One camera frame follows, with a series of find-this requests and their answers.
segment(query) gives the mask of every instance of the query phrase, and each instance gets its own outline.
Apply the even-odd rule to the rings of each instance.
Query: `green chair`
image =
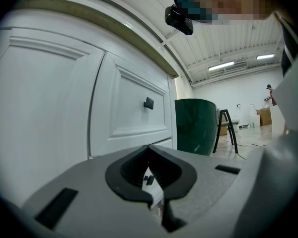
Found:
[[[200,155],[212,153],[217,132],[217,108],[210,101],[175,101],[178,150]]]

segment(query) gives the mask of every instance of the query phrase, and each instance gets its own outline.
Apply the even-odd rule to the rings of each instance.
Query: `cabinet drawer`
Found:
[[[105,55],[91,107],[92,157],[171,136],[169,89],[140,67]],[[147,97],[154,101],[153,110],[144,107]]]
[[[164,140],[164,141],[155,143],[155,144],[153,144],[153,145],[156,145],[156,146],[164,146],[164,147],[167,147],[167,148],[171,148],[171,149],[172,149],[172,139],[166,139],[166,140]]]

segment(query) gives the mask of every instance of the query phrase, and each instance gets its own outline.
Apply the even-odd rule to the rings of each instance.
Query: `ceiling light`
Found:
[[[234,61],[229,61],[229,62],[226,62],[226,63],[222,63],[222,64],[219,64],[219,65],[210,67],[209,70],[219,69],[219,68],[227,67],[227,66],[230,66],[230,65],[233,65],[233,64],[234,64]]]
[[[262,55],[262,56],[257,56],[257,60],[259,59],[265,59],[265,58],[272,58],[274,57],[275,54],[269,54],[269,55]]]

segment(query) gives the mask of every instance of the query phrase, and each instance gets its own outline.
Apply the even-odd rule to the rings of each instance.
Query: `black chair leg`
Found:
[[[219,118],[219,125],[218,125],[218,132],[217,132],[217,138],[215,140],[215,145],[213,149],[213,153],[217,150],[218,142],[219,142],[219,137],[220,137],[220,131],[221,131],[221,124],[222,124],[222,110],[220,111],[220,118]]]
[[[227,109],[225,109],[224,111],[225,111],[226,114],[227,114],[227,118],[228,118],[228,122],[229,122],[230,127],[233,128],[232,120],[230,119],[230,115],[229,115]],[[233,140],[234,140],[234,145],[235,145],[235,153],[238,153],[237,142],[236,142],[236,136],[235,136],[235,131],[234,131],[234,129],[233,129],[233,131],[232,131],[232,134],[233,134]]]
[[[226,115],[225,112],[224,112],[223,115],[224,115],[224,117],[225,117],[225,120],[228,121],[228,119],[227,119],[227,115]],[[231,132],[231,130],[234,129],[234,128],[232,128],[230,125],[227,126],[227,128],[228,128],[228,131],[229,131],[230,142],[231,142],[232,145],[234,145],[234,141],[233,141],[233,138],[232,138],[232,132]]]

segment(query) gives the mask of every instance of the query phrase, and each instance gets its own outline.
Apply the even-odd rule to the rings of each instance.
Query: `black drawer knob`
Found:
[[[150,99],[149,97],[147,97],[146,101],[144,102],[144,107],[153,110],[153,103],[154,103],[154,101],[152,99]]]

